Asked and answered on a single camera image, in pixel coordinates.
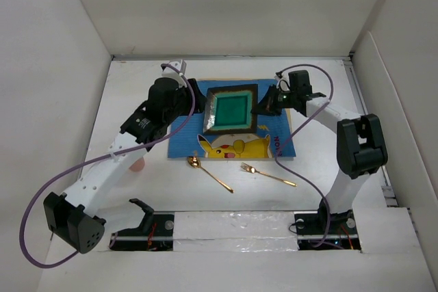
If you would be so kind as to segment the green square ceramic plate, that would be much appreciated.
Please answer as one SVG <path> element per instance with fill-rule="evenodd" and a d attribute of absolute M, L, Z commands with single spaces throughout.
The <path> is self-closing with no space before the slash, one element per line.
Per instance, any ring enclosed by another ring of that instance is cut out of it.
<path fill-rule="evenodd" d="M 226 135 L 256 133 L 258 85 L 244 84 L 209 88 L 205 104 L 203 133 Z"/>

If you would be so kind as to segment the blue Pikachu placemat cloth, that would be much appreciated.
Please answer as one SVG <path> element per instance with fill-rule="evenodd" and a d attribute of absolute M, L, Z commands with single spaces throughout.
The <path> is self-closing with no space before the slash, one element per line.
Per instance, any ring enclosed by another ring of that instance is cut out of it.
<path fill-rule="evenodd" d="M 291 116 L 286 110 L 280 116 L 258 116 L 255 133 L 203 133 L 203 114 L 193 114 L 190 121 L 170 138 L 168 158 L 189 155 L 217 159 L 267 159 L 275 155 L 295 157 L 294 145 L 282 143 L 291 135 Z"/>

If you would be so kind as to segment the gold spoon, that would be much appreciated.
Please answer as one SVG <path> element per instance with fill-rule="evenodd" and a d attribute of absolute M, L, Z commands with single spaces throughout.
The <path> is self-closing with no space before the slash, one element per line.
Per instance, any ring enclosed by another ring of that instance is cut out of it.
<path fill-rule="evenodd" d="M 196 157 L 196 156 L 188 156 L 187 157 L 187 162 L 188 164 L 193 167 L 193 168 L 197 168 L 200 169 L 202 171 L 204 171 L 208 176 L 210 176 L 212 179 L 214 179 L 217 183 L 219 183 L 223 188 L 225 188 L 229 193 L 233 194 L 234 193 L 234 189 L 231 188 L 230 186 L 228 186 L 226 183 L 224 183 L 223 181 L 221 181 L 219 178 L 217 178 L 216 176 L 214 176 L 210 171 L 208 171 L 202 164 L 201 164 L 201 160 Z"/>

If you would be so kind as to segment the pink plastic cup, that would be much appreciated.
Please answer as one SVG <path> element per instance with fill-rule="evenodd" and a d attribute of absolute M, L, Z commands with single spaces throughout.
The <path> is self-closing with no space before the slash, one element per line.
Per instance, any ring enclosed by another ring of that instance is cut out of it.
<path fill-rule="evenodd" d="M 142 171 L 142 170 L 144 169 L 144 166 L 145 166 L 145 161 L 144 161 L 144 158 L 141 157 L 141 158 L 138 159 L 135 163 L 133 163 L 133 164 L 129 167 L 129 169 L 130 169 L 132 172 L 140 172 L 140 171 Z"/>

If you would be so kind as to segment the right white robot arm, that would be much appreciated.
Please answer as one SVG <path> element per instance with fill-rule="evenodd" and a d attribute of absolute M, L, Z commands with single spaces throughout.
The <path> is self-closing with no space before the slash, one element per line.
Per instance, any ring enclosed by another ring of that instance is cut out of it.
<path fill-rule="evenodd" d="M 369 177 L 388 161 L 380 119 L 375 114 L 361 115 L 331 103 L 334 84 L 327 71 L 308 64 L 328 77 L 330 94 L 314 92 L 309 72 L 290 66 L 275 74 L 276 83 L 252 108 L 261 116 L 278 116 L 293 109 L 309 123 L 315 119 L 336 135 L 336 160 L 339 167 L 331 190 L 322 198 L 316 224 L 324 233 L 339 228 L 342 218 L 352 211 L 359 190 Z"/>

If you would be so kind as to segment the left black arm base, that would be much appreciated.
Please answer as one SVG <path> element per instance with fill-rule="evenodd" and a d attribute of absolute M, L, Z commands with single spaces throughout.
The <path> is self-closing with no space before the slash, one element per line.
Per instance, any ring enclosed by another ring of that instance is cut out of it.
<path fill-rule="evenodd" d="M 124 228 L 112 233 L 109 249 L 123 252 L 173 251 L 175 213 L 156 212 L 148 204 L 137 198 L 132 198 L 129 202 L 141 208 L 143 212 L 142 219 L 132 228 Z"/>

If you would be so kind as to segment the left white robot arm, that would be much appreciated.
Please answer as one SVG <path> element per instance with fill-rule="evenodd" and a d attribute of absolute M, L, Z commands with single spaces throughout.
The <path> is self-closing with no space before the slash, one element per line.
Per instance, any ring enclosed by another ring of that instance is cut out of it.
<path fill-rule="evenodd" d="M 90 169 L 60 195 L 51 192 L 43 201 L 49 230 L 80 254 L 102 239 L 106 221 L 97 213 L 106 195 L 124 173 L 154 145 L 177 134 L 168 127 L 180 116 L 189 120 L 202 113 L 206 98 L 195 79 L 183 85 L 158 78 L 148 98 L 121 125 L 106 155 L 87 161 Z"/>

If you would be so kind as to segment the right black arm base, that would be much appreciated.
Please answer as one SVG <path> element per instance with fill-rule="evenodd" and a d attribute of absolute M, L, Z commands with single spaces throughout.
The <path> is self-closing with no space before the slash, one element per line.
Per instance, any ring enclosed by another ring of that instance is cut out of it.
<path fill-rule="evenodd" d="M 317 211 L 294 212 L 294 222 L 288 230 L 297 238 L 299 251 L 361 250 L 353 210 L 328 214 L 320 203 Z"/>

